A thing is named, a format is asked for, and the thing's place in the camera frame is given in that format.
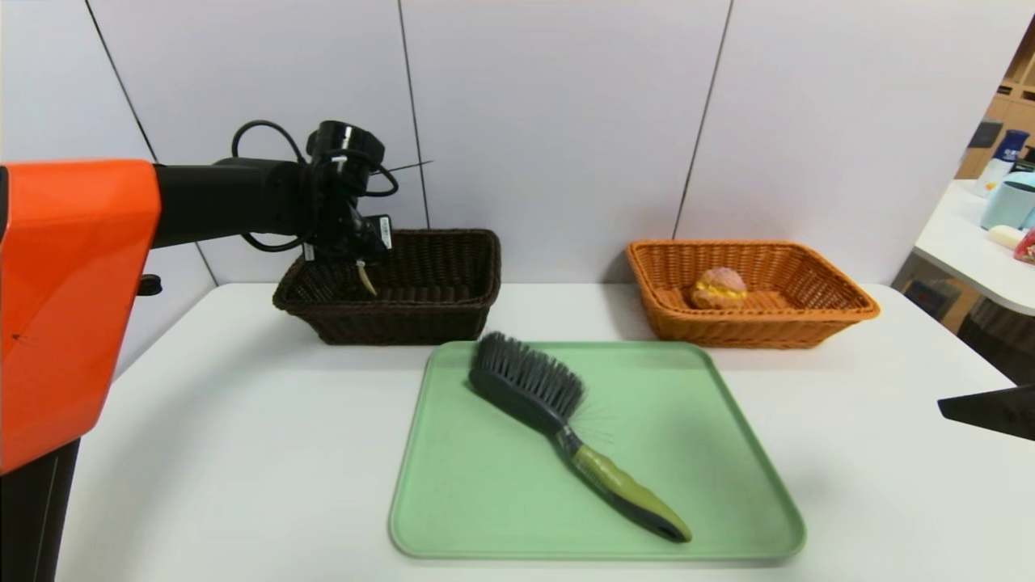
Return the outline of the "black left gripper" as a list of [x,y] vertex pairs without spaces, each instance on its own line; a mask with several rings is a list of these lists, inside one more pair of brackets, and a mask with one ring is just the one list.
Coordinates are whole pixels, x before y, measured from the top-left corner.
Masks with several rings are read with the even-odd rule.
[[381,259],[393,248],[392,220],[387,214],[357,215],[346,222],[346,253],[354,259]]

